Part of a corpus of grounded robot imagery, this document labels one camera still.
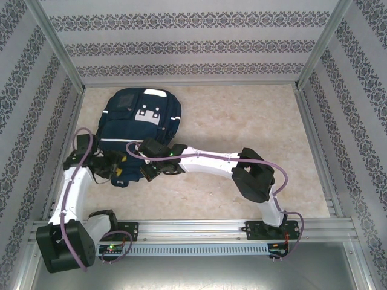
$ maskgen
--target metal grate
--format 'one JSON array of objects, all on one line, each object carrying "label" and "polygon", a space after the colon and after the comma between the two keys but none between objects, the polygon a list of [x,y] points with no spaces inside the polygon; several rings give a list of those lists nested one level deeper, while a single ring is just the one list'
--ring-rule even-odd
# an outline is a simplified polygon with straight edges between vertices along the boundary
[{"label": "metal grate", "polygon": [[268,255],[266,243],[208,245],[133,245],[128,256],[240,256]]}]

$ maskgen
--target enclosure wall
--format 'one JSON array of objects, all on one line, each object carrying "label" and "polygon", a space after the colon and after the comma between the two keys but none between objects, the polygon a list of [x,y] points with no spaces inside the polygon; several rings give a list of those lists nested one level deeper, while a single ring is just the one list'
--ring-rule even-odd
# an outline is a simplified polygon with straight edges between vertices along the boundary
[{"label": "enclosure wall", "polygon": [[377,289],[387,288],[387,1],[354,1],[303,92]]},{"label": "enclosure wall", "polygon": [[0,4],[0,289],[53,185],[78,92],[23,1]]},{"label": "enclosure wall", "polygon": [[337,0],[44,0],[86,85],[295,81]]}]

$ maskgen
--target robotic arm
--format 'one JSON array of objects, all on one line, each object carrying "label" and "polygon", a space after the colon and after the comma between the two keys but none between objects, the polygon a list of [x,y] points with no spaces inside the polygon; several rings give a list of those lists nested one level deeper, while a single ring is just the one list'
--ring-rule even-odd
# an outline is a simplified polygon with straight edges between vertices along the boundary
[{"label": "robotic arm", "polygon": [[[107,179],[119,176],[122,172],[119,164],[126,158],[126,155],[121,152],[97,153],[94,140],[94,147],[82,167],[79,168],[75,178],[71,179],[86,153],[89,139],[90,136],[87,134],[77,136],[78,148],[63,164],[65,186],[60,194],[58,206],[48,225],[37,229],[36,240],[50,273],[79,268],[74,254],[78,256],[85,267],[93,265],[96,245],[106,233],[115,231],[118,227],[115,214],[111,210],[92,213],[88,221],[82,224],[84,199],[94,174]],[[223,154],[200,151],[183,144],[174,144],[172,148],[169,148],[152,138],[148,138],[137,147],[137,151],[143,159],[157,158],[154,161],[146,161],[141,167],[142,174],[149,182],[161,173],[174,175],[186,172],[204,172],[223,176],[235,182],[243,197],[257,203],[263,215],[267,232],[269,232],[268,229],[276,231],[285,224],[286,215],[276,207],[273,196],[274,170],[268,165],[246,162],[246,160],[263,161],[256,152],[249,148],[244,148],[241,153]],[[192,157],[178,158],[179,155],[192,155]],[[217,156],[221,159],[201,155]],[[67,188],[66,185],[69,182],[72,182],[71,187]],[[68,198],[65,209],[62,210],[63,198],[66,194],[68,194]],[[75,253],[69,250],[63,240],[60,227],[62,213],[65,213],[65,232]]]}]

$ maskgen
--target marble floor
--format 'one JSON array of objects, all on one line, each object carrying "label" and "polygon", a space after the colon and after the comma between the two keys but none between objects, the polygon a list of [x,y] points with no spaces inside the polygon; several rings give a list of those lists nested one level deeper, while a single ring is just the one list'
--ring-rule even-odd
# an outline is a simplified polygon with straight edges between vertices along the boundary
[{"label": "marble floor", "polygon": [[[282,208],[299,211],[304,217],[329,216],[290,85],[159,88],[173,93],[182,105],[180,128],[172,143],[224,153],[252,148],[288,172],[288,186],[278,195]],[[96,132],[107,101],[119,89],[88,88],[77,127]],[[284,179],[278,171],[275,178],[279,187]],[[85,217],[109,208],[118,219],[262,217],[233,181],[203,173],[160,175],[152,182],[132,182],[127,188],[93,183],[86,197]]]}]

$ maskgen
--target navy blue backpack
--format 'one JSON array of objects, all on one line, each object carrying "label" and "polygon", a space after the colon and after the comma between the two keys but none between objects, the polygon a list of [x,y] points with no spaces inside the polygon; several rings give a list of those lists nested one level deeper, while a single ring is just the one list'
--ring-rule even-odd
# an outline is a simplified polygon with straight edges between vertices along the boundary
[{"label": "navy blue backpack", "polygon": [[[180,124],[181,105],[174,95],[161,89],[122,89],[109,100],[98,123],[96,137],[99,148],[126,152],[131,141],[152,137],[168,145]],[[144,161],[127,155],[119,167],[121,175],[112,185],[127,187],[129,181],[143,177],[140,167]]]}]

